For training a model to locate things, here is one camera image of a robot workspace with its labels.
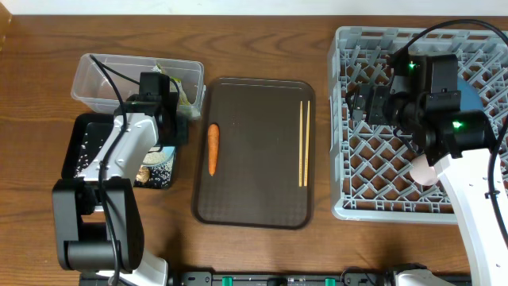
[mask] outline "dish rack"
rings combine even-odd
[[[449,198],[438,183],[421,186],[409,174],[414,154],[392,126],[349,118],[345,94],[357,83],[388,84],[387,56],[423,29],[340,27],[328,54],[331,116],[330,191],[339,219],[456,224]],[[508,114],[508,49],[490,31],[438,29],[410,51],[448,51],[459,60],[458,76],[479,93],[496,137]],[[506,139],[500,152],[508,186]]]

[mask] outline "clear plastic bin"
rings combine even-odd
[[[138,81],[141,72],[153,72],[154,67],[158,64],[164,74],[182,81],[182,88],[190,105],[180,104],[178,112],[185,114],[189,119],[201,117],[202,101],[206,91],[206,86],[203,85],[205,68],[201,63],[141,56],[94,55],[97,60],[113,70]],[[112,72],[108,71],[108,73],[124,100],[130,95],[138,93],[139,87],[135,83],[131,83]],[[71,96],[98,113],[112,114],[118,107],[113,88],[90,58],[90,54],[83,55],[79,61],[78,70],[72,84]]]

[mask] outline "wooden table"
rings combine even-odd
[[[74,119],[70,96],[87,52],[197,60],[205,82],[221,76],[299,79],[316,92],[314,218],[300,231],[207,226],[191,214],[198,123],[179,151],[166,191],[136,189],[145,246],[183,271],[341,272],[420,262],[468,272],[456,226],[346,222],[329,201],[330,118],[326,54],[342,25],[427,27],[446,17],[14,16],[0,53],[0,284],[71,285],[56,261],[51,190]],[[488,18],[508,29],[507,18]]]

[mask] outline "green light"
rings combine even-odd
[[[461,122],[452,122],[453,128],[459,129],[463,124]]]

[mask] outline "carrot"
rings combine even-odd
[[[219,126],[212,124],[208,127],[208,172],[213,176],[219,156]]]

